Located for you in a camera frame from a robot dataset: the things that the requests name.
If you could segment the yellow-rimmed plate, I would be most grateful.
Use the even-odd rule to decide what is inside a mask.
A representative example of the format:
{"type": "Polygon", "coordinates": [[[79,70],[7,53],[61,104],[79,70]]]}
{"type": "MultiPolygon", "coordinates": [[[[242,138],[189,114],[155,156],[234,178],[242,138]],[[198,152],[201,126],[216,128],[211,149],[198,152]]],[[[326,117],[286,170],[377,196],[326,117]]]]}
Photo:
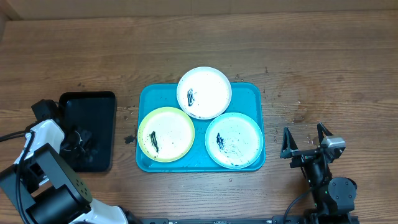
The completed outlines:
{"type": "Polygon", "coordinates": [[[151,111],[137,131],[141,151],[153,161],[173,162],[181,159],[193,146],[195,127],[191,118],[174,107],[151,111]]]}

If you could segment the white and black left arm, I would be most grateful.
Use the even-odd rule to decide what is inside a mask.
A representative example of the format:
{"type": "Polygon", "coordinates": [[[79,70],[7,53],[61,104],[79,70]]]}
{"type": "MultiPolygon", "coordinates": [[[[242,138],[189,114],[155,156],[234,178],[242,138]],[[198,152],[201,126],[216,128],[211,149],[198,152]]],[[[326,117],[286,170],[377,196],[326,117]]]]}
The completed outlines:
{"type": "Polygon", "coordinates": [[[93,198],[67,163],[84,155],[91,133],[68,125],[53,100],[32,105],[36,120],[1,141],[25,138],[21,154],[1,171],[1,189],[23,223],[140,223],[129,210],[93,198]]]}

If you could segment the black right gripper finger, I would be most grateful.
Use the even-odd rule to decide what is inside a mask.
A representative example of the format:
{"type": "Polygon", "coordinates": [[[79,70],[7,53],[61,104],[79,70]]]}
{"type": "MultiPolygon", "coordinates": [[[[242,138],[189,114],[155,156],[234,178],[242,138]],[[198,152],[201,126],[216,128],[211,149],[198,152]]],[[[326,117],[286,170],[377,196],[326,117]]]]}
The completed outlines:
{"type": "Polygon", "coordinates": [[[281,152],[292,152],[292,151],[298,151],[298,147],[291,135],[289,128],[285,127],[283,130],[281,152]]]}
{"type": "Polygon", "coordinates": [[[318,132],[318,141],[322,144],[323,140],[327,136],[332,136],[333,134],[323,125],[323,123],[319,122],[317,124],[317,132],[318,132]]]}

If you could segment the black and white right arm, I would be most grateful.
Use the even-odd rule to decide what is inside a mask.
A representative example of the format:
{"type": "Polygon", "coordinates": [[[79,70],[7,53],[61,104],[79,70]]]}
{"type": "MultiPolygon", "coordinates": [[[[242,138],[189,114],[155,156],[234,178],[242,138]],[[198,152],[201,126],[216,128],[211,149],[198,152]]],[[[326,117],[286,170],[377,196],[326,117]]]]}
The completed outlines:
{"type": "Polygon", "coordinates": [[[356,182],[346,177],[333,177],[329,168],[346,148],[345,140],[332,134],[322,123],[317,124],[320,145],[301,151],[288,129],[284,128],[280,158],[290,159],[291,168],[300,168],[309,189],[290,203],[279,223],[358,223],[352,217],[356,198],[356,182]],[[312,195],[315,208],[302,216],[290,216],[291,208],[307,195],[312,195]]]}

